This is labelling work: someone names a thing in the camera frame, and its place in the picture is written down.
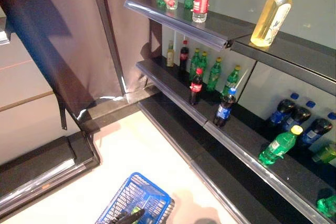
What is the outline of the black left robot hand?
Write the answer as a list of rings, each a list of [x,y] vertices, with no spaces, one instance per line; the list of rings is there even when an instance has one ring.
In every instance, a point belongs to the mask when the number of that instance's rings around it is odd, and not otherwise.
[[[134,212],[132,214],[121,217],[119,220],[113,220],[110,223],[118,223],[118,224],[134,223],[134,222],[140,220],[142,218],[142,216],[144,215],[144,213],[145,213],[145,210],[140,209],[137,212]]]

